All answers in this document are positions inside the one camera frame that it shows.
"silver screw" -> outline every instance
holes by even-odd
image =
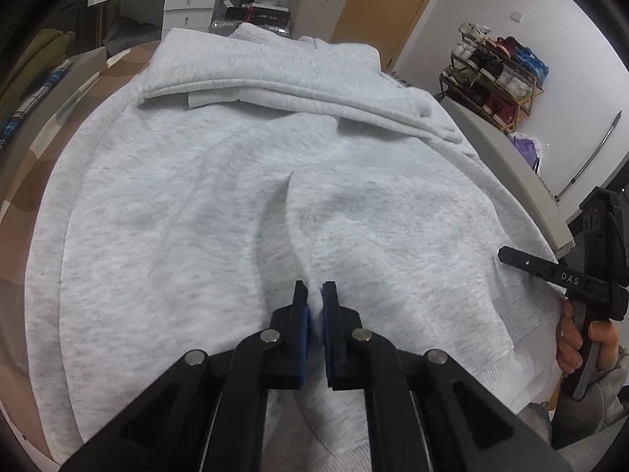
[[[351,336],[361,342],[367,342],[368,340],[371,340],[373,334],[371,333],[371,330],[367,330],[366,328],[357,328],[351,333]]]
[[[260,334],[260,339],[264,342],[277,342],[280,338],[279,332],[269,328]]]
[[[448,360],[448,353],[440,349],[432,349],[428,353],[428,358],[433,364],[443,365]]]
[[[200,349],[193,349],[192,351],[186,353],[184,360],[188,365],[199,365],[205,360],[205,353]]]

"wooden door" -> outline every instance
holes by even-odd
[[[347,0],[331,42],[365,42],[380,52],[383,70],[406,40],[427,0]]]

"black handle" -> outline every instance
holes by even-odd
[[[583,399],[586,394],[587,385],[592,374],[596,371],[596,359],[598,358],[601,344],[592,342],[589,338],[589,325],[592,321],[603,321],[607,318],[602,317],[599,311],[592,308],[584,309],[584,305],[574,302],[575,324],[577,328],[581,326],[581,337],[583,337],[583,346],[579,350],[583,365],[574,373],[569,374],[562,384],[564,394],[578,401]]]

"sweatshirt sleeve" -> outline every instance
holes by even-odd
[[[561,449],[597,431],[612,426],[629,413],[629,405],[618,399],[629,374],[629,354],[620,348],[618,362],[593,375],[586,394],[576,401],[559,395],[552,420],[552,446]]]

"hand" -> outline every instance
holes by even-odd
[[[557,363],[566,374],[572,374],[583,364],[579,354],[583,346],[583,337],[574,324],[574,305],[564,300],[562,315],[559,321],[561,337],[557,343]],[[600,342],[601,350],[596,359],[596,368],[601,371],[614,365],[618,360],[618,344],[620,335],[618,328],[611,321],[592,321],[588,328],[592,342]]]

